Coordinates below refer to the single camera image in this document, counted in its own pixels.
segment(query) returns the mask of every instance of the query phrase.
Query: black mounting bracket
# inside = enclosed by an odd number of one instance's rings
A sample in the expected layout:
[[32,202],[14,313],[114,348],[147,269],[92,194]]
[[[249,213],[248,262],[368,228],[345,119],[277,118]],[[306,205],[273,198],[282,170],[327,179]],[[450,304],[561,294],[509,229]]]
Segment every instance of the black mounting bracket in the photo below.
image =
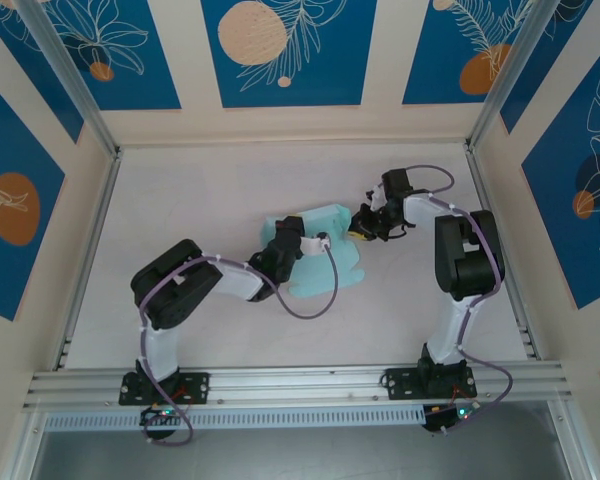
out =
[[381,385],[389,392],[389,400],[452,399],[458,391],[464,397],[478,395],[473,371],[466,360],[453,365],[436,364],[426,344],[416,367],[385,370]]
[[[210,375],[205,372],[183,373],[178,370],[160,382],[160,386],[178,405],[206,405],[209,394]],[[136,371],[122,378],[118,404],[149,406],[166,402],[155,389],[142,366],[136,360]]]

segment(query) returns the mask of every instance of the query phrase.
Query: ventilation grille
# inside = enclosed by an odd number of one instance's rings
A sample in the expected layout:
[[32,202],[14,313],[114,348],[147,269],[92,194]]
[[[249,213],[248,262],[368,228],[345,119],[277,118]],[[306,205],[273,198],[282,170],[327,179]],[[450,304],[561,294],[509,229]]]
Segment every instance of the ventilation grille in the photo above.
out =
[[[138,430],[140,413],[55,413],[48,417],[47,432]],[[222,409],[189,412],[198,430],[241,428],[355,427],[372,425],[423,425],[421,405],[343,408]],[[186,428],[179,418],[151,430]]]

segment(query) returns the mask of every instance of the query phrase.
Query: white tabletop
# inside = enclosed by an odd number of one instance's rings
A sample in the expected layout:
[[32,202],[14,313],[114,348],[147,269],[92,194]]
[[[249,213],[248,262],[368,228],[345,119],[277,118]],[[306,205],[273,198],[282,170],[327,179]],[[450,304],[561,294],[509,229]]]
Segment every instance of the white tabletop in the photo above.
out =
[[[133,275],[183,238],[224,257],[261,250],[266,216],[339,203],[355,213],[364,192],[391,168],[432,163],[455,187],[441,194],[480,208],[460,144],[285,143],[128,149],[122,160],[67,368],[131,368],[139,353]],[[415,188],[447,180],[409,172]],[[434,277],[433,238],[416,229],[384,243],[357,241],[365,279],[342,289],[332,309],[311,321],[286,314],[275,298],[251,304],[210,295],[183,324],[184,367],[309,366],[415,362],[434,331],[443,299]],[[301,313],[329,294],[290,298]],[[467,351],[487,360],[526,354],[506,289],[476,318]]]

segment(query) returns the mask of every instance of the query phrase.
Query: blue poster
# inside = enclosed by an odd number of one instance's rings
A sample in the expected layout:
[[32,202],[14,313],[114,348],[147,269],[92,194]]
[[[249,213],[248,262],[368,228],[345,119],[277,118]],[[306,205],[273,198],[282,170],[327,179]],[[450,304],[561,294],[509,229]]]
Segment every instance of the blue poster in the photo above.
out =
[[10,7],[11,2],[0,1],[0,38],[75,143],[84,120],[20,16]]
[[592,1],[561,0],[500,110],[508,132],[518,123]]
[[0,316],[13,320],[64,173],[0,96]]
[[431,0],[403,104],[482,102],[533,0]]
[[[34,50],[17,13],[2,22],[3,39]],[[180,109],[147,0],[49,0],[40,4],[101,110]],[[50,68],[42,54],[30,70]]]
[[522,167],[582,308],[600,298],[600,58]]
[[376,0],[202,0],[224,108],[360,105]]

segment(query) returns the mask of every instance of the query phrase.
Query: teal cloth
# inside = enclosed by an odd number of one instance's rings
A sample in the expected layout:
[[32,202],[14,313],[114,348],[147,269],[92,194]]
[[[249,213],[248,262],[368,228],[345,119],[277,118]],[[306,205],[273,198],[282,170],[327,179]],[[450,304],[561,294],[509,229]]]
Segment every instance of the teal cloth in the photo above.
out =
[[[354,269],[360,260],[355,244],[349,240],[347,230],[351,224],[351,211],[341,205],[328,205],[298,214],[304,222],[305,235],[315,237],[327,232],[331,239],[331,253],[338,268],[339,288],[361,282],[364,270]],[[260,240],[265,247],[275,236],[275,222],[282,218],[267,217]],[[307,256],[298,260],[291,272],[289,293],[306,298],[333,291],[333,268],[327,255]]]

